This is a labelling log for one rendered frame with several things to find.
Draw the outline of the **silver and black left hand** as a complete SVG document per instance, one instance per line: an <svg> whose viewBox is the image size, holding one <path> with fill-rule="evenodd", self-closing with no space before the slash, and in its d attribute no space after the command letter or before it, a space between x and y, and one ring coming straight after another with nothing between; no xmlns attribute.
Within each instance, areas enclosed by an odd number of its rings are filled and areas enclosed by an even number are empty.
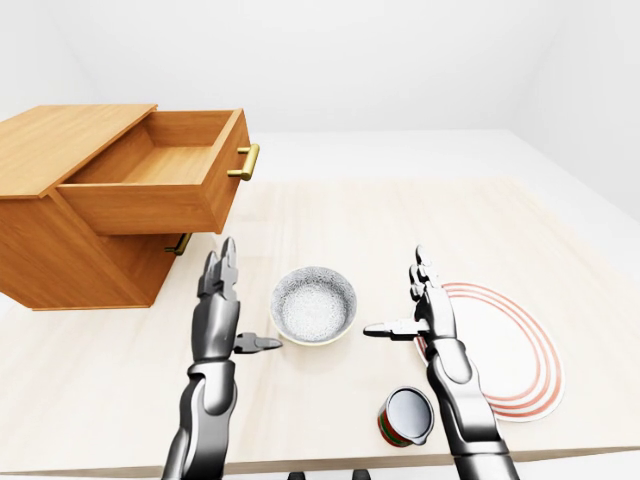
<svg viewBox="0 0 640 480"><path fill-rule="evenodd" d="M219 255L211 251L199 278L198 304L192 317L191 349L198 362L228 360L232 353L255 354L281 348L275 338L253 332L238 333L241 303L234 289L238 281L237 248L232 237Z"/></svg>

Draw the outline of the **silver and black right hand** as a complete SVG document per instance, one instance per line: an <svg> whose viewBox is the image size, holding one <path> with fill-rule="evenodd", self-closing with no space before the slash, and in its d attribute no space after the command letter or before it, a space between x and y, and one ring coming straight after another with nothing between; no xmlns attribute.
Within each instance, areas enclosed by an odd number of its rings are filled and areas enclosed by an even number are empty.
<svg viewBox="0 0 640 480"><path fill-rule="evenodd" d="M410 296L415 302L413 319L367 325L363 334L392 341L412 341L417 337L426 341L456 338L455 315L448 292L422 245L416 247L415 263L409 268L409 280Z"/></svg>

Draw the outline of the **patterned grey bowl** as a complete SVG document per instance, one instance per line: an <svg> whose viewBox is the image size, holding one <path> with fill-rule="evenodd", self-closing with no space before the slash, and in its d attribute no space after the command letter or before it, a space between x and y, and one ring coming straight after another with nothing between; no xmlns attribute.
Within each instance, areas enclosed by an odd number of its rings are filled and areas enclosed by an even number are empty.
<svg viewBox="0 0 640 480"><path fill-rule="evenodd" d="M340 273L307 266L284 275L270 298L271 320L279 334L303 346L324 346L343 337L353 325L357 296Z"/></svg>

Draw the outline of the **wooden cabinet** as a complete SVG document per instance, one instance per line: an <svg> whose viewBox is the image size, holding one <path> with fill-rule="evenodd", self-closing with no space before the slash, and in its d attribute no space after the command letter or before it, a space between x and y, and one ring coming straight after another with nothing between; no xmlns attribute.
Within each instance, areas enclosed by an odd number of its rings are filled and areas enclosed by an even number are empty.
<svg viewBox="0 0 640 480"><path fill-rule="evenodd" d="M156 108L49 105L0 122L0 292L34 310L140 307L56 188Z"/></svg>

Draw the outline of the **white plate with red rings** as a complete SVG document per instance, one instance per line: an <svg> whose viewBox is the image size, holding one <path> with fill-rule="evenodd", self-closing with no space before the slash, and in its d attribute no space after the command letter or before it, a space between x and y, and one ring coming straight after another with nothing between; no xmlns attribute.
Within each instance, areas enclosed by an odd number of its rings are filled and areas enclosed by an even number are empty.
<svg viewBox="0 0 640 480"><path fill-rule="evenodd" d="M507 295L469 282L443 285L457 335L475 364L481 391L497 419L532 422L562 402L566 374L551 335Z"/></svg>

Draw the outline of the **closed wooden drawer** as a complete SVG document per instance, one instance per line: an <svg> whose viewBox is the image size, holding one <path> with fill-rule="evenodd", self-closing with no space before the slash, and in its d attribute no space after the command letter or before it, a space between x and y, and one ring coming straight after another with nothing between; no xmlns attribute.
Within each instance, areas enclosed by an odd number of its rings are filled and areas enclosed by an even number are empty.
<svg viewBox="0 0 640 480"><path fill-rule="evenodd" d="M125 290L136 301L133 306L154 304L177 258L174 249L184 234L99 236L107 253L128 280Z"/></svg>

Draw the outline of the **red and green tin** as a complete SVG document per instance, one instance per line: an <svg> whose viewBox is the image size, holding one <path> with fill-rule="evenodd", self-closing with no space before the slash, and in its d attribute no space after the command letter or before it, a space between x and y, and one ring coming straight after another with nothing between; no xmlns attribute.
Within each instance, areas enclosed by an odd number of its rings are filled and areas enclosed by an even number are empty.
<svg viewBox="0 0 640 480"><path fill-rule="evenodd" d="M377 415L383 439L397 448L424 445L434 423L431 402L424 393L410 386L392 391Z"/></svg>

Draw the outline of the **open wooden drawer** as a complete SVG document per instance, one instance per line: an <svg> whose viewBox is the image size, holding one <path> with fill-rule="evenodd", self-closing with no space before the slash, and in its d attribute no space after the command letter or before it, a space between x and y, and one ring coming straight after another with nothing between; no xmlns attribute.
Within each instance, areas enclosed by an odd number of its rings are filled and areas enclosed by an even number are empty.
<svg viewBox="0 0 640 480"><path fill-rule="evenodd" d="M57 191L99 235L219 233L249 145L241 109L152 112Z"/></svg>

